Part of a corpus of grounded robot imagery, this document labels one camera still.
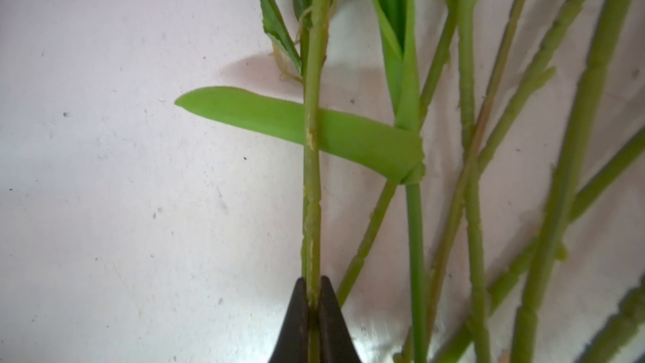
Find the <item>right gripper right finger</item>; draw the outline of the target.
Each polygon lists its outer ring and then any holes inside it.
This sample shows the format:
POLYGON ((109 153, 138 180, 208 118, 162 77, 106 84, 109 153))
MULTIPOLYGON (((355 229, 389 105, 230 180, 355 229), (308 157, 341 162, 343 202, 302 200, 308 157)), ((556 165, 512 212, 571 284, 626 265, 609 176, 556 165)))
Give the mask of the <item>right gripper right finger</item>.
POLYGON ((332 283, 326 276, 321 277, 318 321, 321 362, 361 363, 332 283))

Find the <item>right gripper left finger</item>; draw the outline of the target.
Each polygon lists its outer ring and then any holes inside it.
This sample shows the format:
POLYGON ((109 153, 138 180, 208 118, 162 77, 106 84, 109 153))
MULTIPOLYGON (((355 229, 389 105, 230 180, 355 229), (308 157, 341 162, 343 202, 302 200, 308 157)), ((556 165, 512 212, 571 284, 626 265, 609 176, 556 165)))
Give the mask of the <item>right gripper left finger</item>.
POLYGON ((309 306, 304 278, 296 280, 269 363, 307 363, 309 306))

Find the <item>cream white rose stem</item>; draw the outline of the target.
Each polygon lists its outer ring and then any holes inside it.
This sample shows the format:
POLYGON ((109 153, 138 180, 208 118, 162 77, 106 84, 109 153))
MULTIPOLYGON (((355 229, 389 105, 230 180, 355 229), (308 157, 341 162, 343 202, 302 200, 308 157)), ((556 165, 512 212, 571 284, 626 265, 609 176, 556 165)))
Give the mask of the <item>cream white rose stem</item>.
POLYGON ((304 68, 302 272, 309 306, 308 362, 320 361, 318 303, 321 284, 320 85, 329 38, 330 0, 312 0, 304 68))

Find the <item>bunch of artificial flowers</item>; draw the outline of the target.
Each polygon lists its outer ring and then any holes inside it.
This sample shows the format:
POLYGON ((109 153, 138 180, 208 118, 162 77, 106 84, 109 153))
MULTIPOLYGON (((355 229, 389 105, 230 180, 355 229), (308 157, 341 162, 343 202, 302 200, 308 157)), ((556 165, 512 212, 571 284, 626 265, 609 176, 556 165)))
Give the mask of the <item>bunch of artificial flowers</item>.
MULTIPOLYGON (((516 285, 523 285, 515 316, 512 345, 505 362, 534 358, 539 309, 554 266, 564 260, 564 232, 644 151, 638 131, 585 185, 579 184, 591 128, 606 85, 622 27, 633 0, 604 0, 577 83, 558 162, 552 174, 544 221, 536 236, 495 282, 485 280, 484 245, 480 217, 480 177, 492 161, 530 97, 555 74, 551 59, 586 0, 564 0, 522 75, 516 92, 496 126, 490 127, 502 74, 527 0, 514 0, 481 105, 475 104, 474 9, 478 0, 444 0, 448 14, 425 82, 418 80, 415 0, 372 0, 375 6, 386 81, 395 122, 386 125, 355 114, 322 109, 320 150, 365 166, 386 180, 369 226, 341 284, 333 287, 340 308, 349 296, 379 233, 398 188, 406 191, 409 238, 412 325, 396 362, 427 362, 428 347, 448 259, 460 225, 467 227, 470 258, 471 312, 468 319, 439 350, 437 362, 459 361, 473 349, 479 362, 490 361, 489 317, 516 285), (433 260, 425 262, 420 185, 425 173, 421 129, 448 62, 453 41, 459 44, 461 144, 463 166, 458 176, 445 228, 433 260)), ((271 39, 282 75, 299 82, 301 103, 266 97, 239 87, 203 87, 182 94, 176 105, 196 116, 265 134, 302 146, 304 150, 304 68, 311 28, 312 0, 292 0, 298 32, 291 36, 275 0, 260 0, 262 25, 271 39)))

